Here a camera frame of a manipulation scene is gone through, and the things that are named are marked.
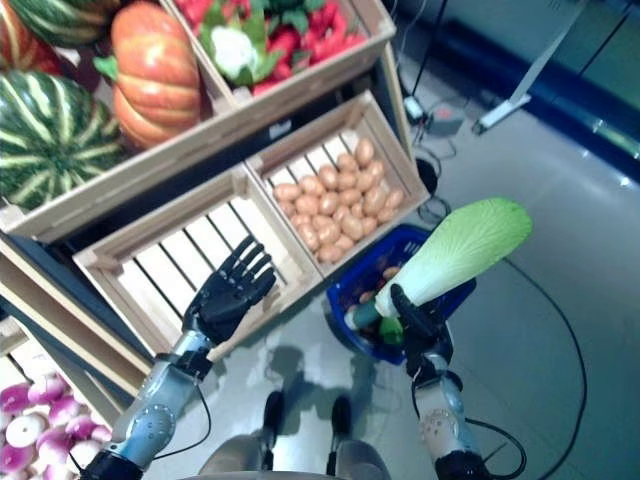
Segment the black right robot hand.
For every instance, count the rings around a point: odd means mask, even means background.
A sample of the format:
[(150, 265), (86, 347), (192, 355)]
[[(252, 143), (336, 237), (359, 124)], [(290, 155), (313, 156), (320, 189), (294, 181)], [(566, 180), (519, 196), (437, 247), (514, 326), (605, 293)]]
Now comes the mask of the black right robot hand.
[(391, 285), (391, 299), (403, 328), (406, 372), (444, 371), (453, 356), (453, 344), (446, 322), (411, 302), (399, 284)]

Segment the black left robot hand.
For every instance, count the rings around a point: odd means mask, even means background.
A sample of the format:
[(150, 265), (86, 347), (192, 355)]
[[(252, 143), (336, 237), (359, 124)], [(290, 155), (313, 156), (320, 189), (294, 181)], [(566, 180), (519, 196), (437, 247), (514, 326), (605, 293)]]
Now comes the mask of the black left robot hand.
[(232, 337), (275, 282), (271, 255), (248, 235), (197, 291), (183, 315), (182, 331), (197, 332), (211, 345), (220, 345)]

